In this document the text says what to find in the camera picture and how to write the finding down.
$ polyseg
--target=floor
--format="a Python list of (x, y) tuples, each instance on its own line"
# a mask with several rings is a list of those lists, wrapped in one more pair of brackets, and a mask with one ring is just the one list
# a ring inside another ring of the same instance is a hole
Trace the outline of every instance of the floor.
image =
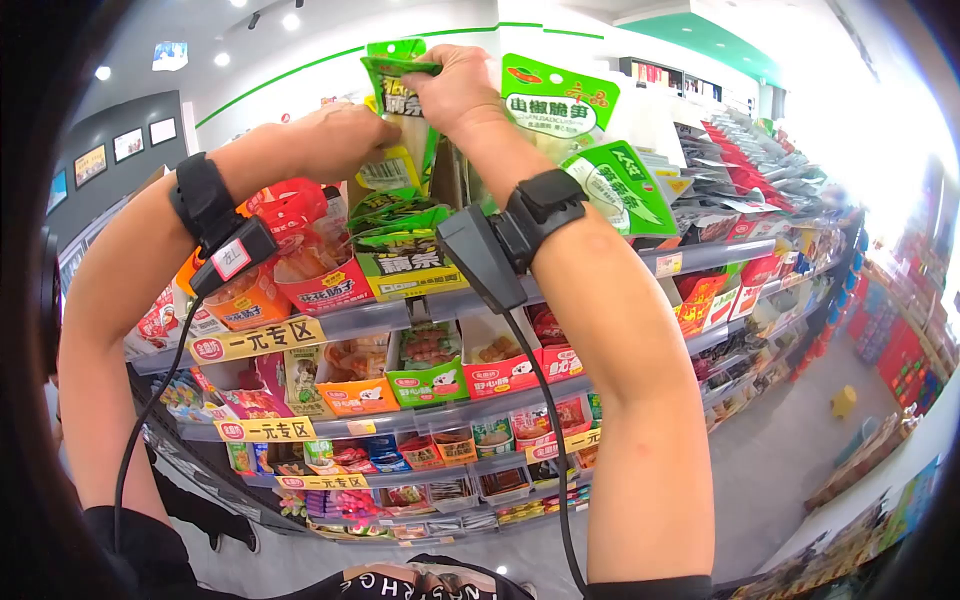
[[(828, 399), (847, 384), (857, 391), (857, 405), (853, 414), (838, 420), (830, 415)], [(754, 573), (800, 526), (803, 500), (827, 478), (833, 458), (860, 423), (896, 409), (893, 396), (860, 363), (849, 338), (840, 334), (827, 355), (814, 361), (796, 383), (771, 390), (710, 434), (717, 514), (713, 580)], [(169, 472), (172, 469), (163, 470), (185, 488), (192, 485)], [(257, 555), (229, 539), (214, 554), (205, 534), (173, 520), (198, 579), (248, 598), (288, 593), (349, 565), (404, 562), (419, 554), (417, 548), (352, 548), (288, 538), (262, 528), (257, 528), (261, 538)], [(573, 514), (570, 521), (577, 556), (585, 566), (587, 515)], [(540, 598), (578, 597), (566, 568), (557, 519), (522, 532), (426, 550), (487, 568), (503, 566), (514, 581), (533, 582)]]

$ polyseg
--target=yellow stool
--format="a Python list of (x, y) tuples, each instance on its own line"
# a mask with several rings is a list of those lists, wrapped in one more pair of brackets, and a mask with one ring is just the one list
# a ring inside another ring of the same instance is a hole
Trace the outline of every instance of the yellow stool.
[(856, 390), (852, 385), (844, 386), (843, 390), (834, 394), (833, 398), (830, 399), (830, 408), (833, 409), (833, 415), (841, 419), (849, 415), (854, 406), (856, 406)]

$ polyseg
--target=black pants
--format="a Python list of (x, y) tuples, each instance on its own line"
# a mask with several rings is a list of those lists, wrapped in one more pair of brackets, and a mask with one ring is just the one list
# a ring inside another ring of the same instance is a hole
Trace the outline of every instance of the black pants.
[(156, 489), (163, 500), (167, 515), (193, 523), (210, 536), (224, 534), (235, 540), (247, 543), (253, 533), (250, 522), (240, 515), (234, 515), (226, 509), (177, 487), (163, 473), (154, 470)]

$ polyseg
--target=black cable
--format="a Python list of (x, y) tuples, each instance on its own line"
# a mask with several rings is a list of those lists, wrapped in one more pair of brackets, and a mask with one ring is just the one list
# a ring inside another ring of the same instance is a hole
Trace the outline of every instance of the black cable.
[(197, 313), (197, 309), (200, 308), (200, 305), (203, 303), (204, 299), (202, 297), (197, 298), (194, 300), (193, 306), (190, 307), (189, 312), (187, 312), (186, 319), (183, 320), (183, 332), (180, 334), (180, 342), (177, 344), (177, 353), (174, 354), (174, 362), (172, 365), (170, 365), (170, 370), (163, 378), (160, 386), (156, 388), (156, 392), (154, 392), (154, 394), (150, 396), (150, 400), (144, 404), (143, 412), (140, 413), (140, 417), (133, 425), (133, 430), (130, 432), (130, 437), (127, 439), (127, 448), (124, 450), (123, 459), (120, 461), (120, 470), (117, 473), (117, 487), (113, 494), (114, 553), (120, 552), (120, 513), (122, 512), (121, 509), (123, 505), (123, 487), (127, 482), (127, 469), (130, 467), (130, 458), (133, 456), (133, 449), (136, 447), (136, 441), (140, 437), (140, 428), (143, 427), (143, 423), (146, 422), (147, 417), (150, 415), (150, 409), (153, 408), (156, 401), (160, 399), (163, 391), (167, 389), (167, 386), (170, 385), (170, 381), (174, 378), (174, 373), (177, 372), (177, 366), (180, 364), (180, 357), (183, 356), (183, 347), (186, 345), (186, 335), (190, 331), (190, 324), (193, 322), (193, 316)]
[(560, 481), (558, 482), (560, 484), (560, 534), (564, 539), (566, 564), (570, 568), (570, 574), (573, 575), (573, 583), (577, 585), (577, 589), (584, 595), (584, 598), (589, 598), (587, 582), (584, 581), (584, 576), (580, 572), (577, 555), (573, 552), (573, 539), (570, 537), (570, 516), (566, 506), (566, 446), (564, 445), (564, 429), (560, 424), (560, 416), (557, 414), (557, 405), (553, 401), (553, 395), (550, 394), (550, 386), (546, 383), (546, 377), (543, 376), (543, 370), (537, 362), (537, 357), (534, 355), (533, 349), (530, 348), (530, 344), (527, 343), (527, 339), (523, 337), (523, 332), (516, 324), (516, 319), (510, 314), (510, 311), (504, 312), (503, 317), (514, 332), (514, 337), (516, 337), (520, 347), (523, 348), (523, 352), (530, 359), (530, 365), (540, 382), (540, 389), (543, 390), (543, 397), (546, 398), (546, 412), (550, 416), (550, 426), (553, 428), (554, 437), (557, 439), (557, 472), (560, 475)]

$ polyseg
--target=barcode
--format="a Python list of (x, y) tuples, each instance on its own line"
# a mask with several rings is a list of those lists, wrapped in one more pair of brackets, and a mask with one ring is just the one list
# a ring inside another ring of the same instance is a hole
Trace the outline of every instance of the barcode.
[(398, 189), (413, 184), (407, 175), (403, 158), (388, 158), (383, 162), (366, 164), (360, 169), (360, 175), (367, 186), (373, 189)]

